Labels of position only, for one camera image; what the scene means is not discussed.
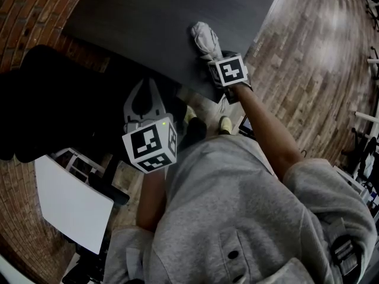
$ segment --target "button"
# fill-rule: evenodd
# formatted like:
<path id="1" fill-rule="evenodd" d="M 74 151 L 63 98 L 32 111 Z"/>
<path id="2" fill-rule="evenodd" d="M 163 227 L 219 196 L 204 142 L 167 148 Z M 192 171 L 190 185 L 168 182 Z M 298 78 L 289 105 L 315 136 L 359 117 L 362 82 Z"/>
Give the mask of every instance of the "button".
<path id="1" fill-rule="evenodd" d="M 239 280 L 241 280 L 242 277 L 243 275 L 235 277 L 235 279 L 233 280 L 233 283 L 237 283 Z"/>
<path id="2" fill-rule="evenodd" d="M 227 257 L 228 257 L 230 260 L 235 259 L 236 257 L 238 257 L 238 251 L 237 251 L 237 250 L 233 250 L 233 251 L 231 251 L 231 252 L 227 255 Z"/>

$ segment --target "gray sweatshirt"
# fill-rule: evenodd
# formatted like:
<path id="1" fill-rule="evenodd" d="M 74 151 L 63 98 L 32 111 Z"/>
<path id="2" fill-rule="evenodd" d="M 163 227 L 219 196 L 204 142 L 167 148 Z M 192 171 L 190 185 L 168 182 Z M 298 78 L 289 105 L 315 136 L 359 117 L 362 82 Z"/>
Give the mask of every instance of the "gray sweatshirt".
<path id="1" fill-rule="evenodd" d="M 341 218 L 363 274 L 377 233 L 359 195 L 326 160 L 297 163 L 283 181 L 248 138 L 192 146 L 171 167 L 155 234 L 113 233 L 104 283 L 342 283 L 326 234 Z"/>

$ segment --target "yellow shoe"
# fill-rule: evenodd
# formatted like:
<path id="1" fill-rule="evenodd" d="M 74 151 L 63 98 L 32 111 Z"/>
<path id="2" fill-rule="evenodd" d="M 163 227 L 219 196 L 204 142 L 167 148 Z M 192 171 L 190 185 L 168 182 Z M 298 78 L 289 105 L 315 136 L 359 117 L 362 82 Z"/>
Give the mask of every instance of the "yellow shoe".
<path id="1" fill-rule="evenodd" d="M 196 117 L 197 116 L 194 109 L 190 107 L 189 105 L 187 105 L 187 112 L 185 113 L 185 116 L 184 116 L 184 122 L 188 124 L 190 123 L 191 119 L 196 118 Z"/>
<path id="2" fill-rule="evenodd" d="M 227 131 L 232 134 L 233 124 L 227 116 L 222 116 L 219 122 L 219 132 Z"/>

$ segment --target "brick wall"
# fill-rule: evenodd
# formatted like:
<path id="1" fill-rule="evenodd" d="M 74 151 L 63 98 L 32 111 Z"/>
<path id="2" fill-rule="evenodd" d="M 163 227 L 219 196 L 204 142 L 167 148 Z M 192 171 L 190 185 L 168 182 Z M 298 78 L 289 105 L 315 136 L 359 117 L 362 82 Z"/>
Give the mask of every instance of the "brick wall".
<path id="1" fill-rule="evenodd" d="M 0 0 L 0 73 L 19 67 L 37 44 L 103 71 L 105 51 L 61 35 L 78 1 Z M 51 284 L 59 283 L 74 251 L 41 215 L 34 164 L 0 161 L 0 253 L 35 283 Z"/>

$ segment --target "dark table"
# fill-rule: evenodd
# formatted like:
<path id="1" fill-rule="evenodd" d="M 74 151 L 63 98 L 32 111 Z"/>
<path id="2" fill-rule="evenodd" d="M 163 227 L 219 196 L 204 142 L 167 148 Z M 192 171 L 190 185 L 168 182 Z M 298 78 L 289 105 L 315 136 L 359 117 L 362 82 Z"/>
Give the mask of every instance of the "dark table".
<path id="1" fill-rule="evenodd" d="M 64 33 L 132 59 L 218 102 L 190 29 L 210 25 L 222 50 L 246 54 L 274 0 L 81 0 Z"/>

